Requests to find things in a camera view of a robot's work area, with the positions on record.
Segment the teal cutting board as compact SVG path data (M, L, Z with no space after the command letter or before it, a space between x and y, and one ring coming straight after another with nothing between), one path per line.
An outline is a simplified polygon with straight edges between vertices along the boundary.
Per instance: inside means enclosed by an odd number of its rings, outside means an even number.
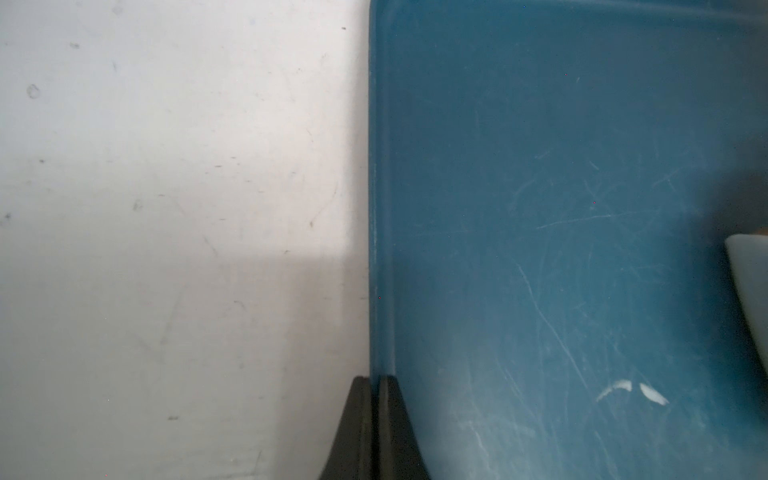
M371 369L435 479L763 479L763 1L375 1Z

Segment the white dough piece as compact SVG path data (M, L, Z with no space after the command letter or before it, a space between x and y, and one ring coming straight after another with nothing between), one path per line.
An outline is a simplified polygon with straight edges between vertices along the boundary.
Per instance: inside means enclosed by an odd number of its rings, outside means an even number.
M742 311L764 370L767 370L767 236L735 234L725 240Z

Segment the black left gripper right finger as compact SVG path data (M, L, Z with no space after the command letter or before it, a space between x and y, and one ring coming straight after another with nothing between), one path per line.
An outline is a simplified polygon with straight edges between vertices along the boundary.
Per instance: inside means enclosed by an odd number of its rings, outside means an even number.
M382 376L377 398L378 478L429 480L397 379Z

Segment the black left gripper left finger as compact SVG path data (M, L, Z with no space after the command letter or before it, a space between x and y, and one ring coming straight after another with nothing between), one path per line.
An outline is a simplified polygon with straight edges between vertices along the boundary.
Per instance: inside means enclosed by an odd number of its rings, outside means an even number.
M370 480L373 401L368 377L353 379L320 480Z

